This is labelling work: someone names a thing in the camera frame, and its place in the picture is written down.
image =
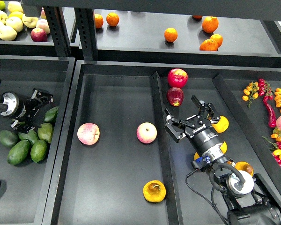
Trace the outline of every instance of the black metal shelf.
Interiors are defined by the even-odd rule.
[[[281,0],[230,0],[203,2],[189,0],[22,0],[28,6],[53,6],[110,9],[134,12],[183,15],[214,15],[219,17],[281,21]]]

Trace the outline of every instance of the black surface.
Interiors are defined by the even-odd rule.
[[[110,12],[119,15],[117,27],[110,27],[106,16]],[[199,53],[201,43],[212,34],[202,30],[202,20],[193,19],[190,15],[171,15],[157,13],[137,13],[112,10],[98,10],[104,19],[103,28],[96,30],[98,49],[121,50],[168,50],[172,53]],[[220,54],[236,53],[277,54],[259,20],[219,17],[219,27],[214,34],[223,36]],[[174,43],[167,43],[164,31],[173,27],[178,32]]]
[[[74,60],[0,56],[0,62],[0,93],[14,91],[31,97],[33,88],[41,88],[52,93],[55,104],[60,105],[49,154],[44,161],[36,164],[28,157],[18,166],[10,165],[9,149],[0,143],[0,224],[41,224]],[[43,122],[44,113],[50,107],[47,105],[38,112],[37,123]],[[10,122],[0,116],[0,131],[12,130]]]
[[[159,165],[162,158],[159,159],[158,156],[157,142],[144,146],[136,139],[135,132],[141,119],[154,119],[149,76],[154,71],[161,75],[164,99],[169,88],[166,75],[171,68],[179,65],[91,61],[79,61],[77,65],[60,139],[65,148],[59,146],[60,155],[57,157],[52,175],[54,185],[49,190],[52,198],[48,199],[46,207],[47,215],[52,217],[46,217],[46,222],[49,223],[50,219],[57,221],[59,217],[59,224],[167,223],[167,216],[172,215],[166,215],[165,202],[148,205],[142,196],[145,181],[154,179],[153,176],[162,177]],[[212,78],[219,72],[232,81],[256,74],[281,79],[281,69],[185,66],[185,70],[190,76],[183,88],[185,99],[178,109],[172,109],[173,114],[185,119],[198,112],[190,100],[192,94],[200,100],[212,102],[217,111],[226,116],[230,122],[228,131],[221,134],[228,145],[227,155],[235,161],[245,160],[250,163],[256,173],[265,177],[281,199],[237,120],[212,82]],[[94,146],[85,146],[77,139],[77,129],[85,122],[96,123],[101,129],[101,137]],[[176,201],[179,202],[177,212],[181,212],[183,223],[222,224],[213,209],[189,190],[184,182],[185,176],[192,170],[191,161],[195,149],[188,140],[169,143],[170,166],[172,174],[175,175],[173,187],[176,188],[175,197],[179,198]],[[123,186],[132,180],[131,189]],[[203,195],[210,196],[211,184],[205,173],[194,174],[189,183]],[[101,189],[102,184],[106,185],[104,189]],[[58,212],[62,192],[61,208]],[[241,203],[245,205],[252,203],[247,200],[241,199]],[[227,208],[219,193],[215,193],[215,202],[225,215]]]
[[[74,8],[98,8],[135,12],[155,12],[172,14],[215,15],[222,17],[248,18],[281,21],[281,0],[208,0],[190,2],[188,0],[165,1],[96,1],[96,0],[22,0],[27,5],[63,6]]]

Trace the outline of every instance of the green avocado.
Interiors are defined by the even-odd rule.
[[[18,136],[9,130],[0,131],[0,143],[9,149],[19,142]]]
[[[53,107],[52,109],[49,109],[44,116],[44,122],[45,123],[55,123],[58,113],[58,106]]]
[[[39,140],[37,133],[34,130],[30,130],[27,134],[18,133],[21,140],[28,140],[31,145],[34,145]]]
[[[18,142],[12,149],[9,151],[7,162],[11,165],[18,165],[23,162],[30,150],[30,143],[28,140],[22,140]]]

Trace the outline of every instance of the black shelf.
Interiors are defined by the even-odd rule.
[[[162,105],[169,107],[174,116],[185,119],[198,112],[190,100],[192,94],[212,102],[217,111],[228,118],[228,132],[220,134],[228,145],[227,155],[235,161],[250,163],[281,200],[279,166],[265,163],[266,157],[257,154],[238,117],[226,104],[227,96],[221,96],[213,81],[217,74],[231,83],[239,79],[244,79],[244,83],[248,77],[256,79],[258,75],[280,79],[281,69],[184,65],[190,78],[183,88],[184,102],[177,109],[171,108],[165,100],[169,88],[166,75],[174,67],[177,65],[77,62],[52,174],[54,186],[49,190],[49,195],[55,198],[47,200],[44,224],[137,224],[146,223],[147,219],[157,224],[191,225],[198,221],[221,224],[213,209],[185,185],[195,149],[188,140],[177,144],[170,139],[163,128],[162,107],[156,104],[156,100],[161,99]],[[160,74],[159,84],[153,81],[158,77],[156,72]],[[151,85],[156,84],[152,86],[155,87],[152,93],[149,79]],[[139,143],[135,134],[137,126],[145,120],[154,122],[157,127],[157,140],[151,145]],[[101,128],[100,139],[94,146],[85,146],[77,139],[77,129],[85,122],[96,123]],[[162,167],[167,162],[166,154],[169,164]],[[272,157],[270,151],[264,154]],[[164,181],[169,190],[165,202],[156,205],[147,203],[142,196],[145,181],[154,177]],[[211,184],[205,173],[195,174],[189,182],[203,195],[210,196]],[[105,188],[100,189],[98,185],[101,184],[106,185]],[[225,213],[225,203],[218,193],[215,201]],[[151,214],[157,211],[159,218]],[[209,216],[202,218],[202,211]],[[141,219],[136,212],[146,217]]]
[[[14,91],[31,97],[33,88],[53,94],[59,113],[47,158],[34,163],[31,158],[18,166],[7,163],[8,148],[0,143],[0,224],[39,225],[42,223],[59,136],[63,126],[72,72],[73,58],[0,56],[0,94]],[[41,108],[35,122],[43,123],[44,113],[52,106]],[[10,130],[11,120],[0,116],[0,131]]]
[[[230,1],[208,0],[202,3],[188,0],[22,0],[25,5],[59,6],[72,8],[110,9],[134,12],[171,13],[183,15],[214,15],[220,17],[281,21],[281,0]]]

